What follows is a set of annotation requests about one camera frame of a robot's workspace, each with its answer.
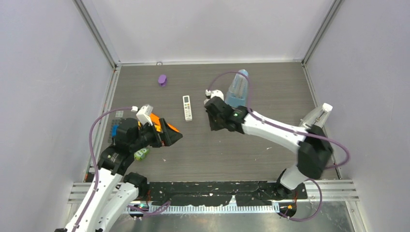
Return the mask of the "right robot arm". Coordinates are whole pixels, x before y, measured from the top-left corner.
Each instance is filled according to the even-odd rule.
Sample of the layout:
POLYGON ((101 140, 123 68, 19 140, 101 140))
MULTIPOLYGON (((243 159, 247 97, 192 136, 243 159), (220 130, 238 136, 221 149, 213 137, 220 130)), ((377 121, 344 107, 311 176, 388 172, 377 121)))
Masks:
POLYGON ((205 100, 204 107, 212 131, 227 129, 257 136, 296 155, 296 163, 285 169, 276 181, 276 192, 282 198, 293 195, 295 189, 304 181, 321 178, 333 154, 333 148, 319 126, 304 128, 284 124, 245 106, 233 108, 220 97, 205 100))

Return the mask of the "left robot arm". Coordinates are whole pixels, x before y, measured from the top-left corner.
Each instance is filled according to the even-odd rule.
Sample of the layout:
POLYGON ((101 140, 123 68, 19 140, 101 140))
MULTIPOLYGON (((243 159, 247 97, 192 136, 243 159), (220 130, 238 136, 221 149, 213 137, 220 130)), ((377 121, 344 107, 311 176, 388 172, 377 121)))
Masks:
POLYGON ((171 146, 183 135, 159 119, 160 130, 135 118, 123 119, 112 143, 101 153, 92 185, 73 218, 59 232, 108 232, 131 201, 143 200, 147 178, 127 173, 142 148, 171 146))

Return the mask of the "white remote control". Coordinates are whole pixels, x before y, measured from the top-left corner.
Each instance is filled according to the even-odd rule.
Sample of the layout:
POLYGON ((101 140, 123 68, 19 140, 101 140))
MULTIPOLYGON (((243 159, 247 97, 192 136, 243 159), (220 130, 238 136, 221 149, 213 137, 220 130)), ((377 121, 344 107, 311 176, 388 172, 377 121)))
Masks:
POLYGON ((185 95, 182 98, 183 98, 185 121, 192 121, 192 111, 191 111, 190 97, 189 97, 189 95, 185 95))

